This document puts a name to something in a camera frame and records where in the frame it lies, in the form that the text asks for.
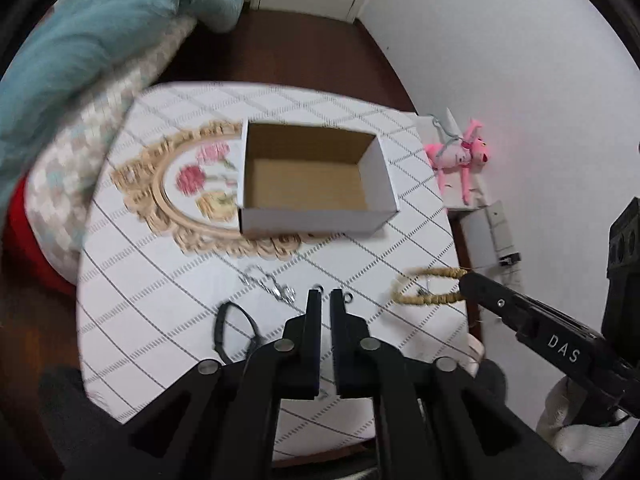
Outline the black wristband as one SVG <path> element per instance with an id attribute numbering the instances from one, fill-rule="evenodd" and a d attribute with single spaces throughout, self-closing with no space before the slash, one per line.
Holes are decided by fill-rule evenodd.
<path id="1" fill-rule="evenodd" d="M 231 311 L 235 311 L 242 315 L 250 329 L 249 332 L 247 330 L 242 330 L 242 328 L 239 328 L 228 321 L 228 316 Z M 246 339 L 246 346 L 243 350 L 244 360 L 248 360 L 261 346 L 266 343 L 257 322 L 247 312 L 247 310 L 243 309 L 239 304 L 236 304 L 233 301 L 225 301 L 218 304 L 212 327 L 212 348 L 217 353 L 217 356 L 220 357 L 220 360 L 224 365 L 231 365 L 234 363 L 228 355 L 226 347 L 226 335 L 228 328 L 230 328 L 232 332 L 235 332 Z"/>

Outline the white cardboard box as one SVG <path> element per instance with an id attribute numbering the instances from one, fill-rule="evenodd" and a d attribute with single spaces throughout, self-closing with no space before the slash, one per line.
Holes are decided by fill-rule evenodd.
<path id="1" fill-rule="evenodd" d="M 241 141 L 239 225 L 247 238 L 369 236 L 399 212 L 374 133 L 244 122 Z"/>

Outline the white checked tablecloth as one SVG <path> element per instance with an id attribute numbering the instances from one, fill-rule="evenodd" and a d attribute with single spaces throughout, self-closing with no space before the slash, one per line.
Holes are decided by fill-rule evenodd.
<path id="1" fill-rule="evenodd" d="M 375 133 L 398 196 L 398 215 L 368 238 L 335 235 L 240 249 L 200 249 L 149 225 L 126 204 L 130 167 L 148 146 L 213 120 L 313 124 Z M 394 304 L 402 271 L 456 266 L 450 224 L 407 113 L 319 91 L 265 84 L 162 84 L 134 102 L 107 157 L 78 276 L 80 367 L 91 400 L 126 422 L 198 361 L 211 358 L 218 304 L 230 300 L 267 340 L 302 313 L 308 289 L 344 289 L 349 312 L 410 358 L 449 356 L 468 370 L 463 304 Z"/>

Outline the pink panther plush toy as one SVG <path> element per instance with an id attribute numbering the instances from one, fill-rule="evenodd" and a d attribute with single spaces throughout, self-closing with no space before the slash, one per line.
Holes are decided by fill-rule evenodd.
<path id="1" fill-rule="evenodd" d="M 472 169 L 482 168 L 489 160 L 489 148 L 480 136 L 483 124 L 472 119 L 462 136 L 457 136 L 449 133 L 437 118 L 433 118 L 432 123 L 439 132 L 447 137 L 445 143 L 424 145 L 424 151 L 434 170 L 439 191 L 445 191 L 446 172 L 457 172 L 460 176 L 462 202 L 469 206 Z"/>

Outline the checked bed sheet mattress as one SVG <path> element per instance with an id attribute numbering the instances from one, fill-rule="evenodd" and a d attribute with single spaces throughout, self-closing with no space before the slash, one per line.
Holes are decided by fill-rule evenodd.
<path id="1" fill-rule="evenodd" d="M 101 168 L 136 97 L 166 70 L 196 25 L 175 18 L 142 52 L 109 68 L 74 97 L 25 184 L 25 211 L 47 263 L 75 284 Z"/>

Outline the red blanket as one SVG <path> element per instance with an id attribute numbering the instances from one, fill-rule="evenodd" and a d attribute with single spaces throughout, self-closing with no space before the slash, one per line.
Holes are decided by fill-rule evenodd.
<path id="1" fill-rule="evenodd" d="M 27 176 L 18 181 L 9 201 L 2 243 L 13 260 L 18 276 L 47 292 L 74 298 L 76 286 L 62 278 L 43 255 L 26 216 L 25 190 Z"/>

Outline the teal duvet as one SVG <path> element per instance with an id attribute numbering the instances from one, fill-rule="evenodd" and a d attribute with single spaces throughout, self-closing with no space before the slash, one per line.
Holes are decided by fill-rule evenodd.
<path id="1" fill-rule="evenodd" d="M 72 97 L 190 16 L 228 32 L 244 0 L 62 0 L 1 81 L 1 203 L 50 142 Z"/>

